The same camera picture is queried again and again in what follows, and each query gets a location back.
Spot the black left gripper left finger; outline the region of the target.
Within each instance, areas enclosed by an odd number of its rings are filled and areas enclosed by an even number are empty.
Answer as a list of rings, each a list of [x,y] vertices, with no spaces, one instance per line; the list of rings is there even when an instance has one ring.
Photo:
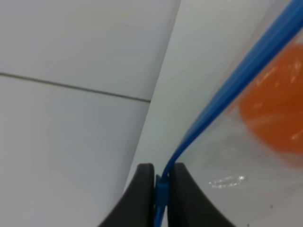
[[[154,166],[139,164],[117,205],[101,227],[152,227],[154,223]]]

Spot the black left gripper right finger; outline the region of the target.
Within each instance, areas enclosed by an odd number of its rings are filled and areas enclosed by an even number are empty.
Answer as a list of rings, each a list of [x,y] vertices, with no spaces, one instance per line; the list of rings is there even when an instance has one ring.
[[[232,227],[205,196],[185,164],[176,163],[169,173],[169,227]]]

